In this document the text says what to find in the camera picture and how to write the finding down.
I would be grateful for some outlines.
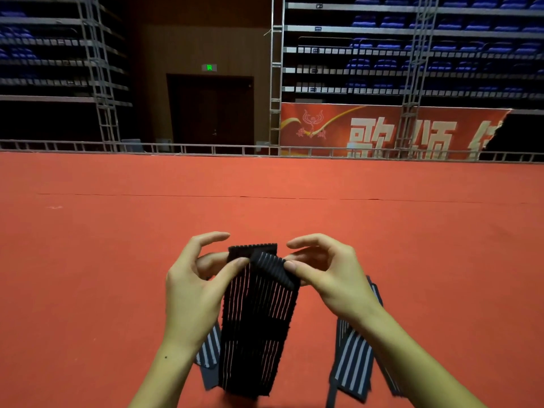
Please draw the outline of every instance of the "green exit sign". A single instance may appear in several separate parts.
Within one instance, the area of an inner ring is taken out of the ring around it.
[[[203,64],[202,71],[217,71],[217,64]]]

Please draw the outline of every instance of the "forearm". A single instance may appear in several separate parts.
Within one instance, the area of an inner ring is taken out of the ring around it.
[[[129,408],[175,408],[197,350],[162,344]]]
[[[383,308],[355,327],[416,408],[485,407]]]

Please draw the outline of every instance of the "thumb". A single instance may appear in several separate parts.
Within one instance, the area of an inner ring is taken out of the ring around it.
[[[228,284],[231,283],[234,277],[245,268],[248,263],[248,258],[238,258],[228,262],[210,283],[214,286],[214,289],[217,289],[221,293],[221,296],[224,295]]]
[[[283,267],[316,289],[323,277],[322,270],[318,270],[315,267],[311,267],[307,263],[299,262],[298,260],[288,260],[283,264]]]

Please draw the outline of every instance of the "dark brown door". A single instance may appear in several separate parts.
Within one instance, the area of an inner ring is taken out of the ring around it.
[[[167,82],[174,143],[254,144],[253,77],[167,75]],[[187,151],[211,153],[212,149],[189,146]],[[240,154],[241,147],[215,151]]]

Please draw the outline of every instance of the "red banner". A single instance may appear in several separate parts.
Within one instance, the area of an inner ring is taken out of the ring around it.
[[[372,157],[372,149],[395,148],[400,106],[282,103],[282,146],[342,147],[335,156]],[[493,138],[510,109],[420,107],[411,149],[422,159],[474,159]],[[291,149],[291,154],[307,150]],[[313,150],[327,156],[329,150]]]

